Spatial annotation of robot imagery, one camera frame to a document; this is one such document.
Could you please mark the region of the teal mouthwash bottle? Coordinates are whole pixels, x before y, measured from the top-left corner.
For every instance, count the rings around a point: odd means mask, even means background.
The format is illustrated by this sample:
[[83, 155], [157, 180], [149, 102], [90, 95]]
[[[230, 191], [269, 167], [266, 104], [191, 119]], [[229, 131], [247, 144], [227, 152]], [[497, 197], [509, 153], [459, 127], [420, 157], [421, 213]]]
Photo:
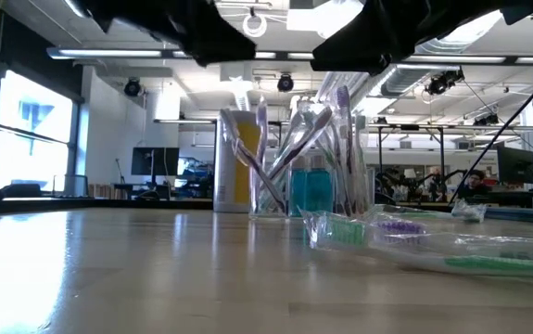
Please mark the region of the teal mouthwash bottle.
[[304, 157], [299, 156], [291, 166], [289, 213], [291, 217], [300, 217], [306, 205], [307, 167]]
[[332, 177], [326, 169], [323, 155], [311, 157], [311, 168], [307, 173], [306, 210], [310, 212], [334, 210], [334, 188]]

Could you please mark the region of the white canister yellow label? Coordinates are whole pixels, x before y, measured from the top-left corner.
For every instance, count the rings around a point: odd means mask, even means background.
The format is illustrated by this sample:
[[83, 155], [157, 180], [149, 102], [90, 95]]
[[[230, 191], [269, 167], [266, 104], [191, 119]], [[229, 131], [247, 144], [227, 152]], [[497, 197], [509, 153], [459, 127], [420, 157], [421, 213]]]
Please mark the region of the white canister yellow label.
[[[254, 112], [232, 110], [240, 137], [246, 148], [256, 154], [260, 128], [256, 124]], [[234, 154], [232, 141], [224, 136], [224, 125], [217, 121], [215, 142], [215, 212], [233, 212], [248, 214], [250, 209], [250, 170]]]

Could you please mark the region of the black metal rig frame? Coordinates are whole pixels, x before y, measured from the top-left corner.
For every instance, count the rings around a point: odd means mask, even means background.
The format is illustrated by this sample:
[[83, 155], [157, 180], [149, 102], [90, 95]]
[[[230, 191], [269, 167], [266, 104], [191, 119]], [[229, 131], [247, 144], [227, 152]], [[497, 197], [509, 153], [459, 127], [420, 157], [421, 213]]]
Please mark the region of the black metal rig frame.
[[[286, 128], [286, 132], [280, 134], [278, 151], [279, 151], [279, 147], [282, 145], [284, 137], [286, 136], [288, 125], [289, 125], [289, 122], [281, 123], [280, 125], [282, 129]], [[310, 128], [308, 124], [304, 123], [304, 125], [306, 126], [305, 131], [308, 128]], [[339, 153], [340, 153], [340, 165], [341, 165], [342, 173], [343, 173], [343, 166], [341, 162], [343, 154], [341, 151], [341, 141], [339, 139], [338, 127], [337, 128], [334, 127], [334, 130], [335, 130], [335, 133], [332, 135], [332, 138], [336, 140], [335, 147], [336, 149], [339, 150]], [[367, 122], [363, 124], [358, 123], [352, 126], [352, 140], [353, 140], [352, 158], [353, 158], [353, 173], [355, 177], [357, 177], [358, 173], [365, 173], [368, 165], [373, 165], [377, 167], [381, 166], [383, 168], [384, 166], [383, 153], [389, 152], [389, 149], [384, 150], [383, 148], [380, 148], [380, 147], [376, 147], [376, 148], [368, 147], [368, 144], [369, 144], [368, 130], [369, 130], [369, 124]], [[317, 156], [317, 155], [324, 156], [324, 153], [321, 150], [321, 146], [318, 143], [318, 140], [314, 142], [303, 155], [301, 155], [301, 156], [305, 156], [307, 172], [311, 168], [311, 157]], [[334, 188], [334, 198], [335, 198], [335, 178], [333, 175], [333, 170], [328, 164], [328, 162], [326, 162], [326, 169], [332, 177], [333, 188]]]

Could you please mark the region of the black computer monitor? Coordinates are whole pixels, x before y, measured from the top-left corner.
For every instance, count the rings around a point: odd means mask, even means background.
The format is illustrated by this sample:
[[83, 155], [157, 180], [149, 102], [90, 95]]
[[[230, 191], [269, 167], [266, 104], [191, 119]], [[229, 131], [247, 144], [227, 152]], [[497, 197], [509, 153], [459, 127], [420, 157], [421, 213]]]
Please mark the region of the black computer monitor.
[[497, 148], [498, 176], [502, 183], [533, 184], [533, 152]]
[[133, 148], [132, 175], [176, 176], [179, 148]]

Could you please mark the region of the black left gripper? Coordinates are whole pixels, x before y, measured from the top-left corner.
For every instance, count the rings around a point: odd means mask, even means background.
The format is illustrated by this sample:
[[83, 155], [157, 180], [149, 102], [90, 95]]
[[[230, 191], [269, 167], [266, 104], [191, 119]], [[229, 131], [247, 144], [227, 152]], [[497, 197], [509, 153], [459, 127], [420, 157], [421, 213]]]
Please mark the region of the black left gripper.
[[78, 0], [78, 10], [103, 33], [121, 22], [180, 46], [199, 66], [256, 56], [256, 44], [226, 21], [213, 1]]

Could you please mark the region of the person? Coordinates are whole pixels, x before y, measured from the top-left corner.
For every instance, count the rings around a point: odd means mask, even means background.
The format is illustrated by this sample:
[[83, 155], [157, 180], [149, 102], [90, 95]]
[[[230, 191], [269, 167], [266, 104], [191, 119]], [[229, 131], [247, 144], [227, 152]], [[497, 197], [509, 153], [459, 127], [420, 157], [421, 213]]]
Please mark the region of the person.
[[484, 172], [472, 170], [466, 179], [466, 183], [458, 190], [458, 198], [468, 199], [487, 195], [491, 191], [491, 187], [484, 183], [485, 177]]

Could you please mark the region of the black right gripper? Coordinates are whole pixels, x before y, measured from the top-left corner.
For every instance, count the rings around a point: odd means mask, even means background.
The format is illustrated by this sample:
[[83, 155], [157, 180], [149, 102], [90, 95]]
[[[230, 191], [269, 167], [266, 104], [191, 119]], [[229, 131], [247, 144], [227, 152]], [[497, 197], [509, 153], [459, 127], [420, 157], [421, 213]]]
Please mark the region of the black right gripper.
[[498, 11], [508, 25], [533, 14], [533, 0], [371, 0], [346, 26], [312, 50], [315, 71], [376, 75], [392, 58]]

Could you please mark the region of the pile of packaged toothbrushes right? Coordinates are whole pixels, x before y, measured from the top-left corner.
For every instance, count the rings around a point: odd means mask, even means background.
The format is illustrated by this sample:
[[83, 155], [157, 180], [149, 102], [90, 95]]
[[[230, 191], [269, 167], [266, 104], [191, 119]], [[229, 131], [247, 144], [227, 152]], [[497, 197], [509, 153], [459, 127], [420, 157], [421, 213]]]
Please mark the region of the pile of packaged toothbrushes right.
[[384, 219], [418, 221], [437, 218], [410, 218], [397, 214], [368, 212], [351, 218], [330, 212], [301, 213], [310, 247], [368, 256], [416, 269], [469, 276], [516, 276], [533, 278], [533, 260], [488, 256], [428, 255], [402, 250], [379, 249], [370, 245], [374, 225]]

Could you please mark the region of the large window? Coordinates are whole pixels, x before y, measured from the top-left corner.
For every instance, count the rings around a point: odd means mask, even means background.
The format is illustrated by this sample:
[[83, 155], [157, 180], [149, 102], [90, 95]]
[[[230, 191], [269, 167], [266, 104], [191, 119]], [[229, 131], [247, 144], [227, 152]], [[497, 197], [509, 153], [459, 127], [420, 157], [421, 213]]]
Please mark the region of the large window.
[[0, 188], [62, 190], [77, 105], [14, 71], [0, 78]]

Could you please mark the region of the overhead light bar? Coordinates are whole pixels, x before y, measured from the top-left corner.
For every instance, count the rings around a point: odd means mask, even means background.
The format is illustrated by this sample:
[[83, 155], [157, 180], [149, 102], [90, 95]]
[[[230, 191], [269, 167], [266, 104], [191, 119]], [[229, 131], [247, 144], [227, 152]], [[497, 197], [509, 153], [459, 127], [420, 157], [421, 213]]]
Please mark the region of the overhead light bar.
[[[191, 59], [178, 49], [103, 49], [103, 48], [62, 48], [48, 47], [47, 55], [52, 59]], [[311, 61], [308, 52], [259, 51], [255, 60], [271, 61]], [[499, 65], [533, 66], [533, 56], [497, 55], [483, 56], [471, 54], [415, 54], [404, 60], [404, 64], [454, 64], [454, 65]]]

